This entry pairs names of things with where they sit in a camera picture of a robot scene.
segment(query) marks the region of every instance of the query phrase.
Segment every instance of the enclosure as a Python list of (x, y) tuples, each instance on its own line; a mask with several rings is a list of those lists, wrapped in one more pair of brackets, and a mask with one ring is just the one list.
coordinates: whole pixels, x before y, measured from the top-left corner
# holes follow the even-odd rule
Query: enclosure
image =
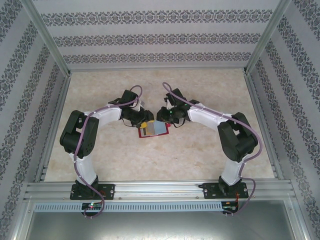
[[(320, 239), (319, 4), (2, 0), (0, 239)], [(112, 200), (85, 219), (91, 201), (70, 200), (77, 175), (59, 143), (70, 113), (138, 84), (156, 116), (162, 82), (244, 113), (263, 141), (242, 175), (255, 180), (243, 180), (253, 197), (232, 217), (221, 211), (233, 198), (199, 188), (226, 164), (216, 131), (186, 121), (139, 138), (115, 121), (98, 132), (92, 159)]]

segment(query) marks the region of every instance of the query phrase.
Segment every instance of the patterned wallpaper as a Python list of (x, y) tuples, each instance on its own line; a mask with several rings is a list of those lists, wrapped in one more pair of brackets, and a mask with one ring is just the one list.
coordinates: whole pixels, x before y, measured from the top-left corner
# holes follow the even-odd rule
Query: patterned wallpaper
[(311, 239), (320, 239), (319, 16), (319, 2), (293, 0), (251, 73)]
[(1, 0), (0, 240), (9, 236), (26, 183), (48, 139), (65, 76), (18, 0)]
[(35, 0), (71, 70), (244, 67), (279, 0)]

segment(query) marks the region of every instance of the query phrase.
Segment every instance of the marble surface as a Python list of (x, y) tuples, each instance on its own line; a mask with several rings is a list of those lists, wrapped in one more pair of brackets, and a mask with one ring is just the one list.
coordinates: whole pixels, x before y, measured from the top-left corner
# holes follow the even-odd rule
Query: marble surface
[[(261, 136), (241, 69), (77, 72), (72, 74), (45, 181), (76, 179), (73, 162), (59, 144), (73, 110), (93, 111), (139, 84), (145, 108), (156, 116), (165, 106), (163, 81), (179, 88), (188, 100), (224, 113), (244, 113)], [(181, 128), (171, 126), (168, 135), (149, 138), (139, 138), (138, 129), (124, 126), (122, 121), (112, 122), (98, 133), (93, 151), (100, 181), (216, 180), (226, 159), (219, 134), (194, 122)], [(248, 162), (242, 175), (274, 178), (264, 146), (261, 156)]]

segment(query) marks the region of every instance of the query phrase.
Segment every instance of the black mounting plate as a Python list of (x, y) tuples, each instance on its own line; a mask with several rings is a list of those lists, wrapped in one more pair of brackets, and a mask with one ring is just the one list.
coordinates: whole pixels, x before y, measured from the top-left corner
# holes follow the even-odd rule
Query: black mounting plate
[(239, 199), (247, 199), (249, 197), (247, 184), (241, 182), (237, 187), (236, 191), (230, 192), (226, 196), (219, 189), (219, 183), (217, 182), (206, 182), (199, 185), (199, 188), (203, 189), (204, 199), (235, 199), (236, 193), (239, 194)]
[[(115, 196), (114, 184), (100, 184), (98, 191), (103, 195), (104, 200), (113, 200)], [(94, 197), (79, 195), (77, 184), (73, 184), (70, 193), (70, 200), (100, 200), (100, 196), (96, 194)]]

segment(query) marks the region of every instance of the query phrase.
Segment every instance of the perforated metal strip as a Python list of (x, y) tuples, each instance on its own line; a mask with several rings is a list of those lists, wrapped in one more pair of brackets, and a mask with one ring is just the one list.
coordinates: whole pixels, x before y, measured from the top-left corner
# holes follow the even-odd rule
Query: perforated metal strip
[[(81, 212), (81, 202), (37, 203), (35, 212), (62, 213)], [(210, 212), (222, 211), (220, 201), (191, 202), (107, 202), (104, 212)]]

